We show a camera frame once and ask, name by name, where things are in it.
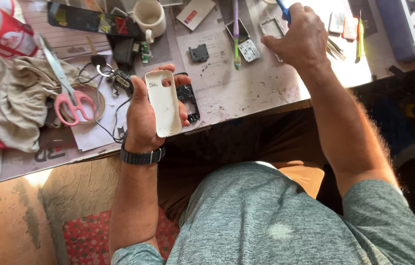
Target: coffee mug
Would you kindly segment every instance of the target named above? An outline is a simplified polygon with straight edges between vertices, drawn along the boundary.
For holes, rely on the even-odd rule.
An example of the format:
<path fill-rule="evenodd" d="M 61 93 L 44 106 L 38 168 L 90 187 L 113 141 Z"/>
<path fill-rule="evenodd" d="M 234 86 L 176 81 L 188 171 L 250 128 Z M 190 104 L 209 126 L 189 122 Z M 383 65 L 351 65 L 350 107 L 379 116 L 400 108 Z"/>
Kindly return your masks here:
<path fill-rule="evenodd" d="M 166 30 L 165 11 L 156 0 L 138 1 L 134 6 L 134 19 L 142 32 L 145 32 L 147 43 L 153 43 Z"/>

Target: box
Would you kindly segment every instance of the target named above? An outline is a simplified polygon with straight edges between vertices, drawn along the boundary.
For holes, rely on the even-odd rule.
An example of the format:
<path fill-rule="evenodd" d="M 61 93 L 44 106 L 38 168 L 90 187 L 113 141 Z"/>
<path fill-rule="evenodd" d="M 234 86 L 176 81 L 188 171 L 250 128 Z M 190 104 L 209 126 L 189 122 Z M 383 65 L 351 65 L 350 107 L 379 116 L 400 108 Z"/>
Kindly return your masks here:
<path fill-rule="evenodd" d="M 415 59 L 415 21 L 411 19 L 406 0 L 376 0 L 387 31 L 395 59 L 407 62 Z"/>
<path fill-rule="evenodd" d="M 176 19 L 189 27 L 189 29 L 195 30 L 214 6 L 215 3 L 211 0 L 192 0 L 176 16 Z"/>

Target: car key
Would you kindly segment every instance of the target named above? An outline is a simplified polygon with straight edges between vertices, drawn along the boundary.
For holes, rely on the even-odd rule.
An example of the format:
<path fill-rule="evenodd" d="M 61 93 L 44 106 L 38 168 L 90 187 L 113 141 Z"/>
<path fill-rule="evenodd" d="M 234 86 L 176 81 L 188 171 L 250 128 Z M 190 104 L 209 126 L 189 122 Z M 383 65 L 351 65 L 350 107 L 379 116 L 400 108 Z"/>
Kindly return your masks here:
<path fill-rule="evenodd" d="M 126 72 L 116 69 L 111 75 L 114 78 L 113 86 L 124 89 L 128 95 L 134 93 L 134 85 L 132 84 L 131 77 Z"/>
<path fill-rule="evenodd" d="M 88 43 L 90 44 L 91 51 L 93 52 L 93 55 L 91 56 L 90 60 L 94 67 L 97 66 L 105 66 L 106 65 L 106 59 L 103 55 L 98 54 L 93 46 L 93 42 L 90 39 L 90 36 L 87 35 Z"/>

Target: blue container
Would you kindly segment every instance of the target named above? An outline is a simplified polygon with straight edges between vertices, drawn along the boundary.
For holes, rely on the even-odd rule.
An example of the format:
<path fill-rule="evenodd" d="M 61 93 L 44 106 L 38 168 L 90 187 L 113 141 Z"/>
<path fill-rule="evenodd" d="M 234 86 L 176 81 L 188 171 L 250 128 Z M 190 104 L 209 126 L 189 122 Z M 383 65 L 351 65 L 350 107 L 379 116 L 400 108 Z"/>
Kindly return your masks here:
<path fill-rule="evenodd" d="M 415 21 L 410 17 L 406 0 L 376 0 L 395 59 L 415 59 Z"/>

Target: blue screwdriver handle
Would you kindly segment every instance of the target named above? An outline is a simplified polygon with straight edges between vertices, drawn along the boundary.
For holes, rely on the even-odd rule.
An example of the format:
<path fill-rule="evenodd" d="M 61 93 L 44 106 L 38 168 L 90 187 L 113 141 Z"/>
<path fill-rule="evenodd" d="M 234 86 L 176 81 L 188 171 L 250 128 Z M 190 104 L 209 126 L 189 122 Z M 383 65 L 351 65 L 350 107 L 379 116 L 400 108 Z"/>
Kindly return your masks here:
<path fill-rule="evenodd" d="M 291 13 L 289 13 L 289 9 L 287 9 L 281 0 L 276 0 L 276 3 L 279 5 L 281 10 L 283 11 L 283 18 L 291 24 Z"/>

